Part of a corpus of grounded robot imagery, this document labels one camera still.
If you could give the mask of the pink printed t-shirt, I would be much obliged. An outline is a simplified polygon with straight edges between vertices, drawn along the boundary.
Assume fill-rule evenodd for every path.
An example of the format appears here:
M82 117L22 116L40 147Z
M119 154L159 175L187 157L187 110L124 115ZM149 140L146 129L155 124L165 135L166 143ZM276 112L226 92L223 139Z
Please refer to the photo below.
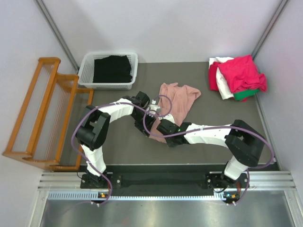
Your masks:
M194 101L201 96L201 92L200 90L188 85L179 87L178 83L176 82L171 84L163 83L160 87L159 95L165 95L172 101L172 109L170 114L173 116L175 124L180 126L183 120L186 118ZM164 115L167 114L170 109L170 102L167 98L161 96L158 106L161 107L160 115ZM159 124L160 120L156 118L150 132L156 135L162 135L157 130ZM150 135L149 138L166 143L165 138L159 138L152 135Z

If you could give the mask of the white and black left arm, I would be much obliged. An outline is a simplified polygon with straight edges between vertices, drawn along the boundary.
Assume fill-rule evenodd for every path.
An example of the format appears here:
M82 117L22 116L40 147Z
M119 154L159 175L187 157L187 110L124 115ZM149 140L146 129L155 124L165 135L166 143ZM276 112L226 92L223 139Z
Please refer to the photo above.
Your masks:
M111 106L99 108L92 112L79 127L76 138L81 144L87 161L87 180L96 187L103 187L107 183L106 164L103 159L102 145L104 144L108 128L111 122L124 117L131 116L134 119L135 127L147 137L156 118L146 116L145 127L143 126L144 111L137 109L136 106L146 110L150 104L150 98L144 93L139 92L136 96L124 96Z

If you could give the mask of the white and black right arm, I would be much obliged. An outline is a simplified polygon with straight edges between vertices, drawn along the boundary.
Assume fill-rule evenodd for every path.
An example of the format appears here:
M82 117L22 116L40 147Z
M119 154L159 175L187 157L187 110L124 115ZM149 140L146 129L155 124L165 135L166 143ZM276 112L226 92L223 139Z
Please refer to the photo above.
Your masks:
M265 145L264 137L242 120L231 125L205 126L184 122L180 126L161 120L157 130L166 136L169 147L183 144L211 144L229 149L232 158L221 175L226 187L234 186L245 170L257 167Z

